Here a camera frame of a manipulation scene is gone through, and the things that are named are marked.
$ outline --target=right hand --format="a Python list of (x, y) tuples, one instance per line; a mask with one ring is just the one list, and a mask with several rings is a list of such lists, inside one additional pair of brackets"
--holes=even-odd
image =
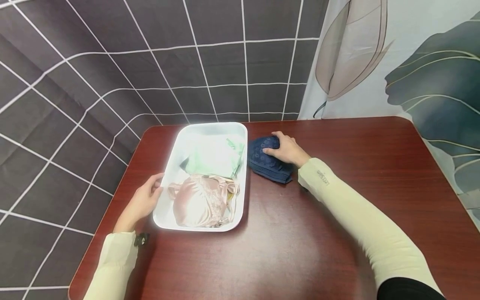
[(294, 164), (301, 168), (311, 158), (300, 146), (298, 146), (295, 138), (284, 135), (281, 131), (272, 132), (280, 141), (280, 148), (271, 149), (264, 148), (265, 154), (280, 159), (285, 163)]

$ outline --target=wooden table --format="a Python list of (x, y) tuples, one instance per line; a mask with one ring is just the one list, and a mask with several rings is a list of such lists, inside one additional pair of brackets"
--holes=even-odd
[[(479, 298), (480, 236), (410, 122), (385, 117), (245, 126), (249, 140), (275, 130), (294, 136), (413, 239), (447, 299)], [(166, 166), (180, 129), (153, 127), (143, 135), (72, 281), (71, 300), (83, 298), (105, 236), (136, 188)], [(247, 184), (243, 219), (229, 232), (139, 224), (152, 236), (140, 250), (126, 299), (376, 299), (363, 253), (296, 180), (280, 185), (249, 172)]]

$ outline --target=cream arm sleeve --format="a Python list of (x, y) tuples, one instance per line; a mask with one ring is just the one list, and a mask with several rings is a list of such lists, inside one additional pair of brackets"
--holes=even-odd
[(84, 300), (123, 300), (137, 260), (135, 232), (111, 233), (103, 243), (98, 267)]
[(299, 169), (299, 183), (322, 202), (365, 251), (377, 288), (393, 277), (415, 279), (441, 293), (425, 257), (391, 219), (338, 178), (321, 160)]

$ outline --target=hand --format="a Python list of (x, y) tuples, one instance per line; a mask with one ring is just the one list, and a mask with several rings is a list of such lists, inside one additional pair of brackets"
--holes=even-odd
[(285, 163), (294, 164), (301, 168), (311, 157), (298, 146), (295, 138), (284, 135), (281, 131), (272, 132), (280, 140), (280, 148), (265, 148), (265, 154), (274, 156)]
[(163, 188), (160, 187), (162, 178), (163, 173), (152, 175), (147, 182), (135, 191), (127, 207), (121, 213), (113, 233), (132, 232), (138, 220), (146, 217), (153, 211), (163, 191)]

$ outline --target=navy blue fabric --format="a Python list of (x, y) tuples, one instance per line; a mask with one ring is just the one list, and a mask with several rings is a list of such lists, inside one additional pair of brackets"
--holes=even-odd
[(251, 141), (248, 145), (248, 165), (255, 173), (285, 184), (292, 181), (293, 165), (263, 152), (264, 148), (278, 149), (279, 147), (280, 141), (276, 136), (261, 137)]

